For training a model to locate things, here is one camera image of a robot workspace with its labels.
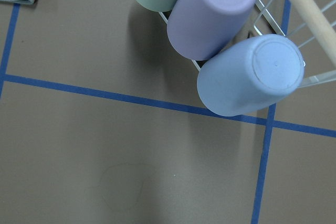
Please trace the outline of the blue plastic cup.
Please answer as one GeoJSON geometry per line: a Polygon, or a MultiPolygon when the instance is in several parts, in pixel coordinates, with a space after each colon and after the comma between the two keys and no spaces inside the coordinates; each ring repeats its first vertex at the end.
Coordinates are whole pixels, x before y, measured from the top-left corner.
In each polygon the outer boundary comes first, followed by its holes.
{"type": "Polygon", "coordinates": [[[288,38],[245,39],[208,60],[197,77],[202,103],[213,113],[236,116],[279,102],[303,80],[305,63],[288,38]]]}

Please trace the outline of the purple plastic cup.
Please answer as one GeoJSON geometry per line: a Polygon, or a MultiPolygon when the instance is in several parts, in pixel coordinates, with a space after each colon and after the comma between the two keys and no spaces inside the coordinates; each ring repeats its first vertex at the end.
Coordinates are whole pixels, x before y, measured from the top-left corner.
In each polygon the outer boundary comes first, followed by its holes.
{"type": "Polygon", "coordinates": [[[216,55],[241,30],[256,0],[177,0],[167,22],[170,44],[187,59],[216,55]]]}

